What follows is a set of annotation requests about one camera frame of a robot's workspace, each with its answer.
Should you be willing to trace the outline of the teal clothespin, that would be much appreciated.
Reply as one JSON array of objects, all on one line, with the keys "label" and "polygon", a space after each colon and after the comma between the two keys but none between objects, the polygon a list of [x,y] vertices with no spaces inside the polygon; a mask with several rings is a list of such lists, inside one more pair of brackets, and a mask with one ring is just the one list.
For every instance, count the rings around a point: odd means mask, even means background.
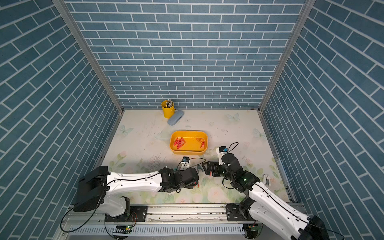
[{"label": "teal clothespin", "polygon": [[198,171],[198,173],[199,172],[205,173],[205,171],[204,171],[204,169],[203,169],[203,167],[201,165],[197,165],[197,171]]}]

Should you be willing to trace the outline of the yellow storage box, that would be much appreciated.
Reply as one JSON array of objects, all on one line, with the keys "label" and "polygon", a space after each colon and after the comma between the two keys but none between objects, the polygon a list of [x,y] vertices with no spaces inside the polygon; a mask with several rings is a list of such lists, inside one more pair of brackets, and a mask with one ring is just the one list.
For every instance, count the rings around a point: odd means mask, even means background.
[{"label": "yellow storage box", "polygon": [[208,136],[201,131],[176,131],[171,135],[170,149],[177,155],[203,155],[208,148]]}]

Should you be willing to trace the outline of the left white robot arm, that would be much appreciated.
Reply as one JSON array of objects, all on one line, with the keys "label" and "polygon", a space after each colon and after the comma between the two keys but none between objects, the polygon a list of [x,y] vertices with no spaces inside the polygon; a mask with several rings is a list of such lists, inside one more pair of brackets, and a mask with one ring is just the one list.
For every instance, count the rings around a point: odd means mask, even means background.
[{"label": "left white robot arm", "polygon": [[110,172],[100,166],[78,181],[74,212],[82,213],[100,209],[111,217],[129,213],[129,199],[120,197],[128,192],[172,193],[183,188],[193,189],[199,182],[196,169],[175,171],[163,168],[144,174]]}]

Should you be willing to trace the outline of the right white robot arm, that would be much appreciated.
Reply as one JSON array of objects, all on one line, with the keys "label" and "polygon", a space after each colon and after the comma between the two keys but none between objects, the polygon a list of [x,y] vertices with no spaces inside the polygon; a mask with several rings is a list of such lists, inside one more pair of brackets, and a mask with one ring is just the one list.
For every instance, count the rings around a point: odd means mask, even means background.
[{"label": "right white robot arm", "polygon": [[240,165],[234,154],[220,154],[219,162],[202,164],[206,175],[222,177],[246,197],[238,204],[244,219],[253,219],[285,240],[328,240],[324,222],[294,209],[272,193],[253,173]]}]

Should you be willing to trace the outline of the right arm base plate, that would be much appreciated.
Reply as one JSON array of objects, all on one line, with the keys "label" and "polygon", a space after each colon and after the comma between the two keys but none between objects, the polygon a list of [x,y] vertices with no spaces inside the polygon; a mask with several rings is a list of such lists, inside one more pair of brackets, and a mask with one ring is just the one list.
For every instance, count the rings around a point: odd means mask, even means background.
[{"label": "right arm base plate", "polygon": [[239,222],[239,221],[252,221],[253,218],[250,216],[248,210],[244,209],[239,204],[226,204],[226,213],[228,222]]}]

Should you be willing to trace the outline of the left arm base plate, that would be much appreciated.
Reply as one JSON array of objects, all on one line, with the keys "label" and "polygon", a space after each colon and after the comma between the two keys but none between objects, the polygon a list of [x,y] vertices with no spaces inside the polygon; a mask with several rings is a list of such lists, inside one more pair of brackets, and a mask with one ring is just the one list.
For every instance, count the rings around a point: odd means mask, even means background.
[{"label": "left arm base plate", "polygon": [[145,222],[148,213],[148,206],[130,206],[130,213],[122,214],[117,217],[105,216],[106,223],[142,223]]}]

